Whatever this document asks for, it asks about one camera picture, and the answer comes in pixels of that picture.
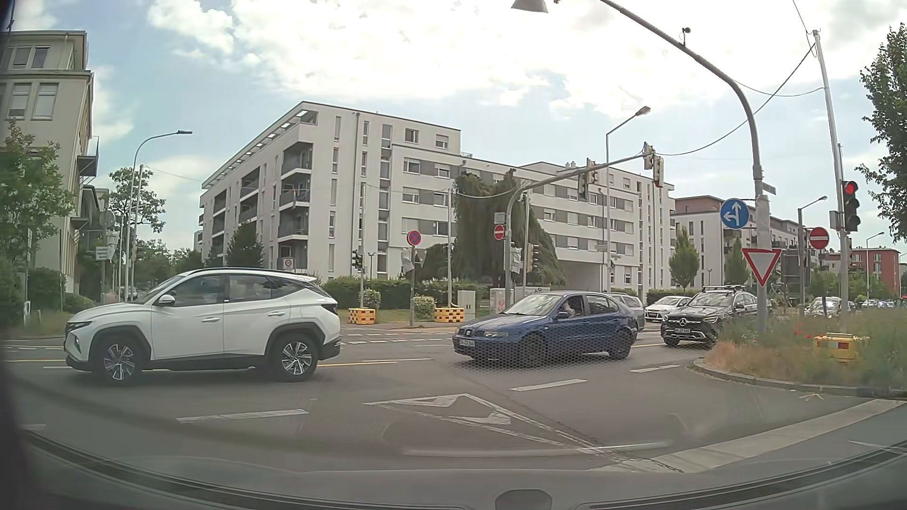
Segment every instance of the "road sign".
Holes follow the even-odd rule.
[[[419,230],[410,230],[409,233],[406,234],[406,242],[408,242],[410,246],[419,246],[419,243],[422,242],[422,234],[419,233]]]
[[[749,223],[749,207],[740,199],[727,199],[721,204],[721,222],[729,229],[740,230]]]
[[[781,257],[781,250],[775,248],[766,250],[764,248],[743,248],[743,256],[749,263],[749,269],[753,270],[759,287],[764,287],[768,282],[768,277],[772,274],[772,269]]]
[[[809,244],[817,250],[828,246],[828,230],[823,227],[816,227],[810,230]]]

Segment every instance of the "building facade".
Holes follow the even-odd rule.
[[[742,248],[756,247],[756,208],[749,208],[749,223],[741,230],[724,226],[719,210],[724,200],[710,195],[682,197],[674,200],[671,225],[687,229],[690,241],[699,252],[699,274],[693,282],[696,287],[722,285],[725,282],[725,256],[734,247],[736,237]],[[796,221],[772,217],[772,248],[795,249]]]
[[[54,219],[58,233],[41,240],[31,259],[33,266],[61,271],[68,292],[78,291],[79,240],[100,207],[96,190],[87,185],[97,175],[97,154],[89,148],[93,73],[87,47],[83,31],[12,32],[0,61],[0,137],[16,122],[36,146],[59,143],[63,185],[77,197],[70,216]]]
[[[448,191],[465,172],[494,183],[513,172],[527,181],[547,179],[563,167],[547,162],[512,166],[461,152],[451,127],[390,115],[303,102],[283,115],[203,184],[202,256],[222,263],[233,231],[254,221],[266,265],[324,279],[354,273],[352,252],[362,236],[366,272],[395,278],[405,235],[419,230],[420,250],[455,237]],[[534,189],[529,202],[551,235],[574,289],[646,291],[670,282],[669,184],[612,169],[610,193],[613,273],[603,270],[606,237],[604,187],[580,200],[577,182]]]

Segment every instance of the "white car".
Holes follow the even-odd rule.
[[[66,364],[112,384],[152,368],[255,367],[302,381],[340,353],[336,301],[314,278],[248,268],[181,273],[135,301],[73,315],[65,336]]]
[[[687,296],[665,296],[646,307],[646,320],[660,322],[669,311],[686,305],[691,299]]]

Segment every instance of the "car wheel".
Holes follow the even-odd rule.
[[[305,335],[279,338],[271,352],[271,371],[277,380],[304,381],[312,377],[317,366],[317,346]]]
[[[608,351],[608,356],[611,359],[626,359],[633,347],[633,337],[627,331],[621,331],[614,341],[615,346]]]
[[[103,382],[127,386],[135,382],[142,369],[141,346],[135,338],[116,335],[101,339],[94,357],[92,373]]]
[[[545,361],[545,340],[540,335],[529,334],[520,341],[520,365],[540,367]]]

